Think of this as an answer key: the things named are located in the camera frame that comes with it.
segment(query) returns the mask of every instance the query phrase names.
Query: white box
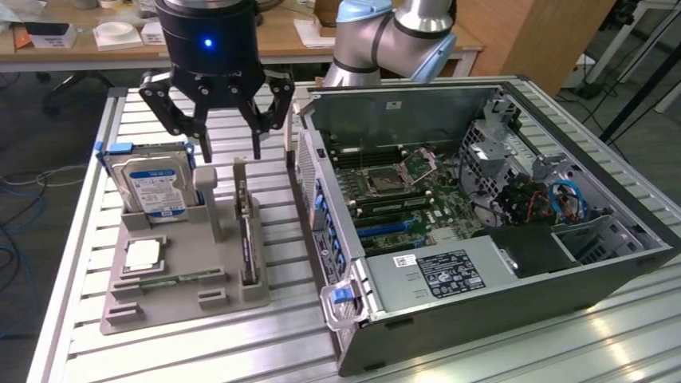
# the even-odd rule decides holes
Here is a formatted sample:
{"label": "white box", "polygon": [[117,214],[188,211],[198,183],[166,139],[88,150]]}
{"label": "white box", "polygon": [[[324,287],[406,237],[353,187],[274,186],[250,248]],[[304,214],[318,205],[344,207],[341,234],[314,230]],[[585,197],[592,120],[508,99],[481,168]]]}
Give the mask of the white box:
{"label": "white box", "polygon": [[77,38],[76,27],[69,24],[63,35],[29,34],[31,42],[36,48],[71,48]]}
{"label": "white box", "polygon": [[[123,30],[124,32],[121,34],[108,35],[103,32],[104,30],[112,30],[111,28],[107,29],[107,27],[120,26],[124,28],[129,27],[128,29]],[[95,28],[92,33],[95,34],[95,42],[97,43],[97,49],[100,51],[135,48],[136,46],[144,45],[141,42],[140,33],[131,24],[124,22],[107,22]]]}
{"label": "white box", "polygon": [[162,35],[160,22],[148,22],[141,29],[141,41],[146,45],[165,45],[166,38]]}
{"label": "white box", "polygon": [[582,54],[578,57],[577,64],[574,64],[573,71],[565,83],[562,84],[564,89],[577,88],[584,82],[584,74],[589,73],[589,70],[594,67],[596,61],[592,57]]}

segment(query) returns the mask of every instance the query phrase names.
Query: gray 3d-printed holder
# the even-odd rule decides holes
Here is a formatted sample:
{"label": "gray 3d-printed holder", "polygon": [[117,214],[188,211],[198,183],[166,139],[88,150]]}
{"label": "gray 3d-printed holder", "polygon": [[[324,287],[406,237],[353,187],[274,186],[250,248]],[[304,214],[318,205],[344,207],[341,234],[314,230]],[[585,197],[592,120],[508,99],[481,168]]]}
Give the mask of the gray 3d-printed holder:
{"label": "gray 3d-printed holder", "polygon": [[[226,314],[269,304],[258,202],[252,199],[250,218],[258,282],[241,282],[242,242],[234,201],[216,201],[213,168],[193,172],[204,205],[188,207],[188,220],[149,225],[144,213],[124,213],[113,255],[111,279],[100,322],[103,334]],[[157,263],[124,272],[128,248],[156,240]]]}

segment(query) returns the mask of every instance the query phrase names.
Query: floor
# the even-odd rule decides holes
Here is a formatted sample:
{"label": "floor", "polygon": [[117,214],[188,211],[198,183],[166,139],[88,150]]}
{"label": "floor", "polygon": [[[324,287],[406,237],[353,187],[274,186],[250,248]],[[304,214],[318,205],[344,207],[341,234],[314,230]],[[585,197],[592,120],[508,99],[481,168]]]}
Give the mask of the floor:
{"label": "floor", "polygon": [[[613,31],[598,33],[589,45],[588,52],[597,57],[614,36]],[[634,37],[625,43],[613,63],[632,50],[640,41]],[[601,124],[608,124],[629,101],[633,93],[653,73],[666,54],[654,50],[648,56],[630,83],[617,87],[617,97],[608,97],[596,117]],[[137,86],[141,71],[111,71],[107,76],[120,86]],[[13,74],[5,74],[9,80]],[[40,84],[32,73],[24,73],[19,81],[8,89],[0,90],[0,116],[3,116],[3,140],[0,141],[0,175],[15,172],[44,171],[65,165],[81,164],[87,161],[99,118],[103,111],[107,90],[95,81],[87,81],[71,91],[60,104],[65,105],[61,114],[47,117],[40,111],[40,96],[51,86],[67,77],[67,73],[52,73],[52,84]],[[664,82],[640,107],[640,113],[681,80],[681,66],[668,75]],[[561,92],[569,100],[577,99],[569,91]],[[600,98],[581,101],[584,106],[593,108]],[[589,112],[576,102],[562,101],[564,107],[581,120]],[[636,127],[617,141],[628,160],[642,175],[657,185],[668,196],[681,203],[681,182],[672,176],[678,174],[681,163],[681,101],[669,108],[668,115],[650,112]],[[586,125],[598,131],[590,120]],[[60,173],[53,183],[77,180],[83,171],[73,170]],[[24,176],[11,178],[17,182],[28,180]],[[37,185],[16,188],[23,193],[40,191]],[[15,383],[25,380],[31,358],[35,350],[37,334],[43,322],[47,302],[49,300],[61,251],[67,242],[71,218],[76,207],[80,185],[48,188],[45,191],[45,211],[41,216],[13,237],[20,250],[29,259],[35,274],[37,290],[37,310],[29,320],[13,333],[15,336],[0,340],[0,381]],[[9,217],[21,209],[29,198],[0,193],[0,217]],[[7,280],[11,269],[0,270],[0,283]],[[33,298],[24,272],[11,287],[0,293],[0,332],[13,323],[23,320],[33,307]]]}

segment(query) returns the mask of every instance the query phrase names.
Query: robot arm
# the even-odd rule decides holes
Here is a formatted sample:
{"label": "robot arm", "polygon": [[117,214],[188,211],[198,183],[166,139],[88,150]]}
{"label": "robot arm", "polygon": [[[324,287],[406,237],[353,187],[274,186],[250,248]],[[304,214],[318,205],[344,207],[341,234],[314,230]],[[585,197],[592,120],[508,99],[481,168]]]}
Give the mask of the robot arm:
{"label": "robot arm", "polygon": [[[250,127],[253,155],[260,137],[280,129],[293,97],[293,81],[265,71],[257,57],[254,0],[156,0],[172,70],[146,73],[140,95],[166,131],[198,140],[205,162],[210,145],[205,119],[210,109],[236,108]],[[253,97],[264,83],[274,100],[261,112]],[[174,86],[194,103],[193,116],[174,105]]]}
{"label": "robot arm", "polygon": [[325,86],[378,85],[378,67],[432,81],[454,46],[452,7],[452,0],[405,0],[392,12],[390,0],[344,0]]}

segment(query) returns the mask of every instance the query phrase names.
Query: blue hard drive label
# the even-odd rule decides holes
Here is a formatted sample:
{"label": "blue hard drive label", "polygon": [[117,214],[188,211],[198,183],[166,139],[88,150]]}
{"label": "blue hard drive label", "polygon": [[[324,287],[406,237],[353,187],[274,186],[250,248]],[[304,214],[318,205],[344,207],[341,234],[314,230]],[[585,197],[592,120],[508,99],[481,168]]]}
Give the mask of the blue hard drive label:
{"label": "blue hard drive label", "polygon": [[131,172],[129,178],[141,209],[149,216],[173,217],[185,211],[182,191],[174,187],[177,174],[173,169]]}
{"label": "blue hard drive label", "polygon": [[485,282],[464,250],[416,259],[430,293],[438,299],[482,289]]}

